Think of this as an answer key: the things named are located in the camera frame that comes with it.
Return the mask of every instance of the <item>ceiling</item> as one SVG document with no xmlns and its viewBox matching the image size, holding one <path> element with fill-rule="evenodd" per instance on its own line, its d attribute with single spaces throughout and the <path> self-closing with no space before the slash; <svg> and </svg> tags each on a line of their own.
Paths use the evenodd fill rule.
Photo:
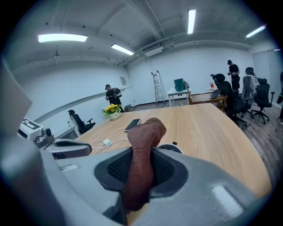
<svg viewBox="0 0 283 226">
<path fill-rule="evenodd" d="M 193 34 L 188 10 L 196 9 Z M 18 23 L 4 50 L 12 70 L 27 64 L 98 61 L 128 64 L 142 48 L 185 45 L 234 45 L 250 48 L 269 36 L 267 29 L 246 39 L 263 22 L 235 0 L 49 0 L 38 2 Z M 39 43 L 39 34 L 84 34 L 86 42 Z M 133 56 L 111 48 L 116 43 Z"/>
</svg>

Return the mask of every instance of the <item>fluorescent light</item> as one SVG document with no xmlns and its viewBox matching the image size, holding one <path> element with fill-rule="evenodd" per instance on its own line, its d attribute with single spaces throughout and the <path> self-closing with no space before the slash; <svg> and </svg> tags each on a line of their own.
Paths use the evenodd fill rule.
<svg viewBox="0 0 283 226">
<path fill-rule="evenodd" d="M 187 33 L 192 34 L 194 30 L 194 24 L 195 24 L 195 9 L 189 10 L 189 25 L 187 28 Z"/>
<path fill-rule="evenodd" d="M 254 31 L 252 31 L 251 33 L 248 33 L 246 38 L 252 37 L 253 35 L 259 33 L 260 31 L 262 31 L 264 28 L 266 28 L 265 25 L 260 26 L 259 28 L 255 29 Z"/>
<path fill-rule="evenodd" d="M 127 50 L 127 49 L 125 49 L 125 48 L 123 48 L 123 47 L 121 47 L 121 46 L 118 46 L 118 45 L 116 45 L 116 44 L 113 44 L 113 45 L 111 46 L 111 48 L 114 48 L 114 49 L 116 49 L 116 50 L 122 51 L 123 53 L 129 54 L 129 55 L 133 55 L 133 52 L 131 52 L 131 51 L 129 51 L 129 50 Z"/>
<path fill-rule="evenodd" d="M 87 38 L 86 35 L 78 34 L 40 34 L 38 36 L 38 41 L 85 41 Z"/>
</svg>

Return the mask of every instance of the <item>wooden floor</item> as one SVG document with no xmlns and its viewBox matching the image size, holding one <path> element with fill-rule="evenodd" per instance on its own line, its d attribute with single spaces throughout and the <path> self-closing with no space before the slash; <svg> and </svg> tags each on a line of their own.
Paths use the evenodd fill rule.
<svg viewBox="0 0 283 226">
<path fill-rule="evenodd" d="M 186 99 L 175 100 L 176 106 L 187 104 L 188 101 Z M 136 106 L 134 110 L 139 111 L 164 107 L 169 107 L 168 101 L 158 104 L 151 103 L 139 105 Z M 253 106 L 252 109 L 259 110 L 256 106 Z M 263 124 L 262 119 L 259 119 L 258 116 L 255 116 L 254 119 L 252 119 L 248 113 L 244 116 L 244 120 L 251 124 L 244 130 L 244 133 L 251 140 L 265 163 L 272 187 L 275 187 L 280 178 L 283 163 L 283 126 L 277 121 L 280 111 L 281 109 L 276 106 L 266 108 L 265 114 L 269 116 L 270 121 L 265 125 Z"/>
</svg>

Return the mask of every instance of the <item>stepladder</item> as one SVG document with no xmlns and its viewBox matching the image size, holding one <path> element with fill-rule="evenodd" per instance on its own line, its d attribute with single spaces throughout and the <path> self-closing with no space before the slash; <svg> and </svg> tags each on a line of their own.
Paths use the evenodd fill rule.
<svg viewBox="0 0 283 226">
<path fill-rule="evenodd" d="M 164 93 L 162 84 L 160 81 L 160 74 L 159 71 L 157 71 L 155 74 L 151 73 L 153 85 L 154 85 L 154 93 L 155 93 L 155 102 L 163 101 L 165 103 Z"/>
</svg>

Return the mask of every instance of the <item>teal bin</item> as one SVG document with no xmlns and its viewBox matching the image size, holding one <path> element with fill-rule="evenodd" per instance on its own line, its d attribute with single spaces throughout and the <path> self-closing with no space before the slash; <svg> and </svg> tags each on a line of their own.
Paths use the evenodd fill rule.
<svg viewBox="0 0 283 226">
<path fill-rule="evenodd" d="M 176 79 L 174 80 L 175 83 L 175 89 L 177 92 L 183 91 L 184 90 L 184 81 L 183 79 Z"/>
</svg>

